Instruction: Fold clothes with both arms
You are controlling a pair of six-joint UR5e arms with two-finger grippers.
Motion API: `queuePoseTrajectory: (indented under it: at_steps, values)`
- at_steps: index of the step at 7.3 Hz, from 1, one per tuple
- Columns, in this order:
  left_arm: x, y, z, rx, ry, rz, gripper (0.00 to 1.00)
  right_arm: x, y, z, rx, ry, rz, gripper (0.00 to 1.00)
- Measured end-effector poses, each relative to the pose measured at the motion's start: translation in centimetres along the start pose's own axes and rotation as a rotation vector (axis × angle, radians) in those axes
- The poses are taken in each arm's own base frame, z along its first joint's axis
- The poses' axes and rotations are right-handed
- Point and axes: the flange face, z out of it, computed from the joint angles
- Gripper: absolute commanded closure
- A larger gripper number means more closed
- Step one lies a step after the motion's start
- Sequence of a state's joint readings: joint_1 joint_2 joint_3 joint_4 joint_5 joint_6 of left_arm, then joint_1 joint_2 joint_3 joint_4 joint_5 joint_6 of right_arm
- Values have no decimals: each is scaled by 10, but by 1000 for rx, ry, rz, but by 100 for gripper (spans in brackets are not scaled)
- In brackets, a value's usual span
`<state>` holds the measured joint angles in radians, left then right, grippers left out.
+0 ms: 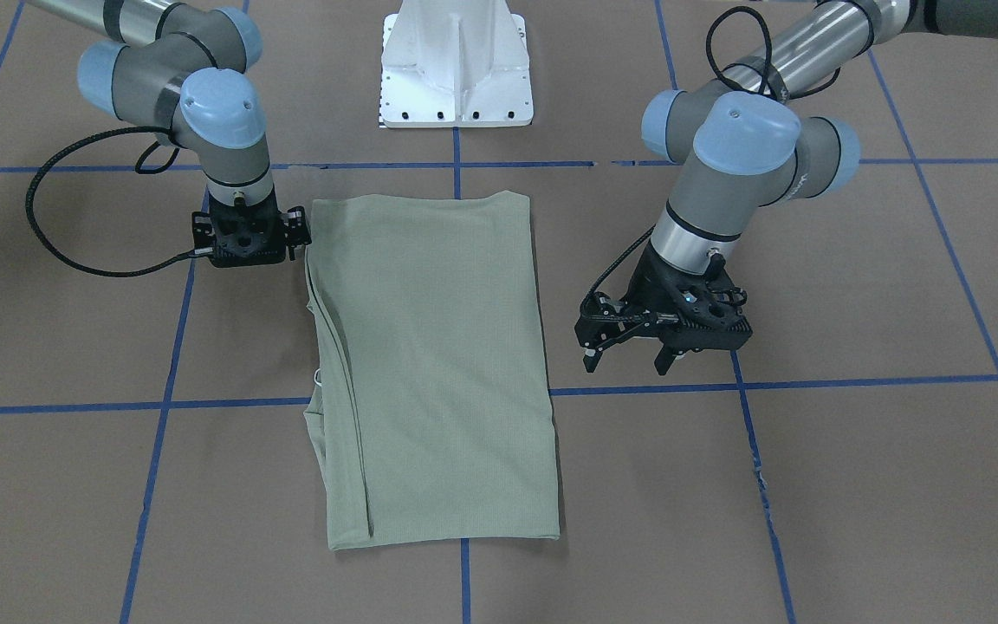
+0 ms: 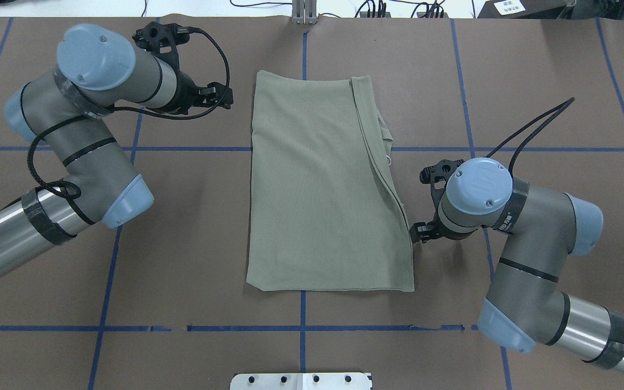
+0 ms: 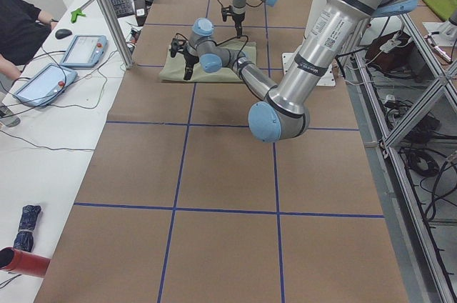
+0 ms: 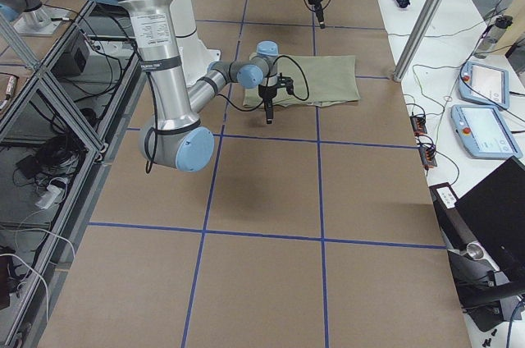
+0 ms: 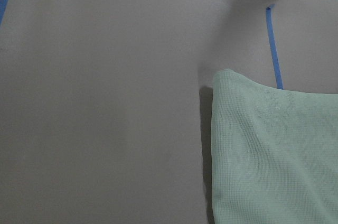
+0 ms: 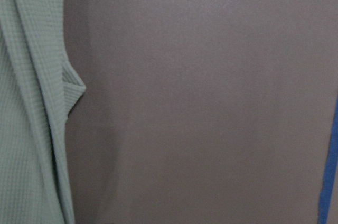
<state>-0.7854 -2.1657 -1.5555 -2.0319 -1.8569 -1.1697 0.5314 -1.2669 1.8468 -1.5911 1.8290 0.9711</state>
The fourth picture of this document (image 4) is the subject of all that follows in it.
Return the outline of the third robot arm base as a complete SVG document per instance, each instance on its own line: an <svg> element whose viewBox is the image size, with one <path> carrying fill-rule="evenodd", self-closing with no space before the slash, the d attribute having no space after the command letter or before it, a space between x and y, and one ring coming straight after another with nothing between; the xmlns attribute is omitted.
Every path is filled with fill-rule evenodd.
<svg viewBox="0 0 525 348"><path fill-rule="evenodd" d="M1 13L25 36L51 36L69 10L46 7L41 0L1 0Z"/></svg>

